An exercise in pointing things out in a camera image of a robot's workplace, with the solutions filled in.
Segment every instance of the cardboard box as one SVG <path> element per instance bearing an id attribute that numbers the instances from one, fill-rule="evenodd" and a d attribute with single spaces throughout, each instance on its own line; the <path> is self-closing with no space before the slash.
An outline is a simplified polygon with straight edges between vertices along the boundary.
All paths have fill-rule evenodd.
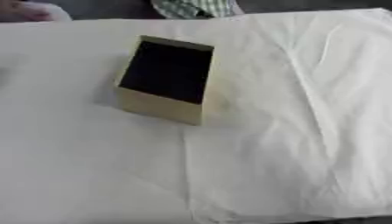
<path id="1" fill-rule="evenodd" d="M 214 48 L 142 36 L 115 80 L 124 110 L 200 125 Z"/>

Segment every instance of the white fabric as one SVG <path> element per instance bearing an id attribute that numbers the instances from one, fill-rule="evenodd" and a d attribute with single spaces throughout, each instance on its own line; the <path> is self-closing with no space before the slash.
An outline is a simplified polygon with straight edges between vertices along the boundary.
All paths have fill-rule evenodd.
<path id="1" fill-rule="evenodd" d="M 392 214 L 390 21 L 349 10 L 0 24 L 0 222 Z M 112 79 L 141 34 L 215 46 L 201 127 L 116 107 Z"/>

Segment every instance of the checkered fabric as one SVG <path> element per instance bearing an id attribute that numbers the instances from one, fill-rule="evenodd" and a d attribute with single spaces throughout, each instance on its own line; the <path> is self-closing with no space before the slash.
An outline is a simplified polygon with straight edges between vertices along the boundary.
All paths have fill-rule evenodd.
<path id="1" fill-rule="evenodd" d="M 230 0 L 151 0 L 167 18 L 223 18 L 233 16 Z"/>

